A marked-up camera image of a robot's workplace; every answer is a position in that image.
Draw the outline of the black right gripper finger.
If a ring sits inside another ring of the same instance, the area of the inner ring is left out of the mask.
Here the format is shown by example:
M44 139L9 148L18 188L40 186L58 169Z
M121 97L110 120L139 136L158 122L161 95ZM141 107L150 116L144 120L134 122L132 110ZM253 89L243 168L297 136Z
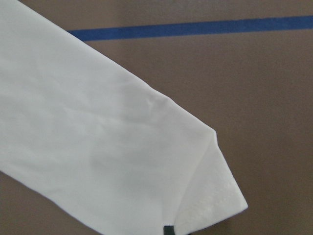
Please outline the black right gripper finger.
M164 235L174 235L174 226L173 225L166 225L163 227L163 234Z

